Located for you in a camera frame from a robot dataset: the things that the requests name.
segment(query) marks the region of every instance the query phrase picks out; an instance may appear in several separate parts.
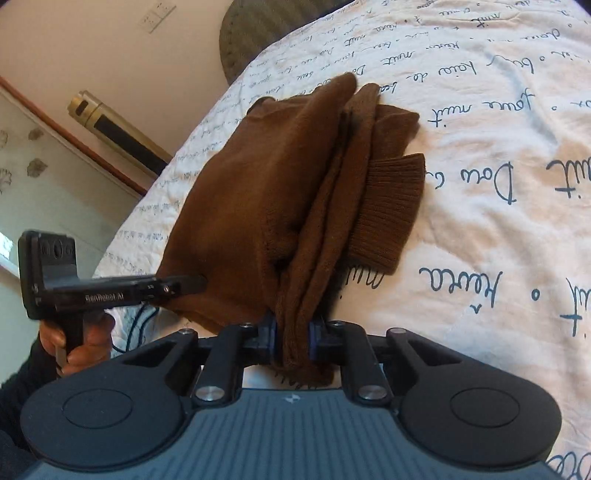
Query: wall socket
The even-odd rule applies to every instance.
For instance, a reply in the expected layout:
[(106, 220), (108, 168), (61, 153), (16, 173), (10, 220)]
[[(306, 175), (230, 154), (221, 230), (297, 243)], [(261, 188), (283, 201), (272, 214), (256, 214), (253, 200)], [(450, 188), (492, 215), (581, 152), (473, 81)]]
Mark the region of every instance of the wall socket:
[(161, 21), (161, 17), (156, 15), (156, 13), (152, 12), (151, 10), (148, 10), (146, 14), (142, 17), (142, 19), (139, 21), (138, 25), (146, 32), (152, 33)]
[(151, 8), (152, 12), (158, 15), (160, 18), (166, 17), (171, 11), (175, 9), (176, 5), (172, 4), (168, 0), (158, 0)]

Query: knit fabric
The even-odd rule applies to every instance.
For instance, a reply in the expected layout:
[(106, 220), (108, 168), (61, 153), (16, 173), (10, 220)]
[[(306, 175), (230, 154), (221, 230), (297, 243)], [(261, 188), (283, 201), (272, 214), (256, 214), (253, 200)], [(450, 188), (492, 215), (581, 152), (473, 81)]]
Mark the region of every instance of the knit fabric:
[(323, 384), (307, 325), (339, 259), (395, 270), (424, 185), (424, 158), (400, 158), (418, 115), (377, 105), (346, 73), (312, 94), (250, 108), (203, 168), (172, 230), (157, 275), (203, 274), (207, 292), (165, 306), (213, 331), (278, 320), (282, 364)]

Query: wooden trim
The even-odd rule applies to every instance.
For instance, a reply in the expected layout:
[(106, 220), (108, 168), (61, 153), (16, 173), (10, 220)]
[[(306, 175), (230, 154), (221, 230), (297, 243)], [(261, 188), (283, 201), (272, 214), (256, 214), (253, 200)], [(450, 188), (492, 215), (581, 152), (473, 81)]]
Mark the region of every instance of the wooden trim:
[(52, 120), (43, 110), (41, 110), (37, 105), (35, 105), (32, 101), (26, 98), (21, 92), (19, 92), (16, 88), (14, 88), (8, 81), (0, 75), (0, 86), (3, 87), (10, 95), (12, 95), (23, 107), (29, 110), (33, 115), (47, 124), (50, 128), (56, 131), (59, 135), (61, 135), (67, 142), (69, 142), (72, 146), (80, 150), (84, 155), (89, 157), (93, 162), (95, 162), (99, 167), (109, 172), (113, 175), (117, 180), (121, 183), (127, 185), (130, 189), (134, 190), (135, 192), (139, 193), (140, 195), (146, 195), (147, 190), (143, 188), (138, 183), (134, 182), (130, 179), (127, 175), (117, 170), (113, 165), (107, 162), (103, 157), (101, 157), (98, 153), (94, 150), (91, 150), (89, 147), (84, 145), (80, 140), (78, 140), (74, 135), (72, 135), (68, 130), (63, 128), (60, 124)]

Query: black cable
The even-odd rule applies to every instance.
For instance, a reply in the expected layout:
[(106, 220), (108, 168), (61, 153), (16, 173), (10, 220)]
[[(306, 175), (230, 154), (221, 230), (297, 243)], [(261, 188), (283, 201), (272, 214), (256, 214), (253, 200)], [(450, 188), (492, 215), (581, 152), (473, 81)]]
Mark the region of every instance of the black cable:
[(156, 317), (156, 315), (158, 314), (158, 312), (160, 311), (160, 307), (156, 307), (156, 310), (154, 310), (149, 316), (148, 318), (146, 318), (144, 320), (144, 322), (142, 323), (142, 325), (139, 327), (139, 336), (138, 336), (138, 345), (136, 348), (139, 348), (141, 346), (142, 343), (142, 337), (144, 336), (144, 329), (146, 328), (146, 325), (148, 324), (148, 322), (153, 319), (154, 317)]
[(129, 347), (131, 346), (131, 337), (134, 334), (134, 328), (138, 324), (139, 318), (141, 317), (142, 313), (144, 312), (146, 306), (147, 306), (146, 303), (142, 304), (142, 306), (138, 310), (138, 313), (135, 314), (134, 321), (131, 323), (131, 328), (129, 329), (129, 333), (127, 334), (127, 343), (125, 344), (125, 351), (126, 352), (129, 352)]

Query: light switch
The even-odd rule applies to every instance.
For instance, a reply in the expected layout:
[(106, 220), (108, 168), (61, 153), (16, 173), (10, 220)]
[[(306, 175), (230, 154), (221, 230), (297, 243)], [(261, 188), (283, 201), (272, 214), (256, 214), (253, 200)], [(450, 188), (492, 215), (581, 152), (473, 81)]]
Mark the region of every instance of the light switch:
[(160, 18), (164, 18), (175, 8), (176, 5), (171, 3), (169, 0), (158, 0), (152, 7), (152, 12), (154, 12)]

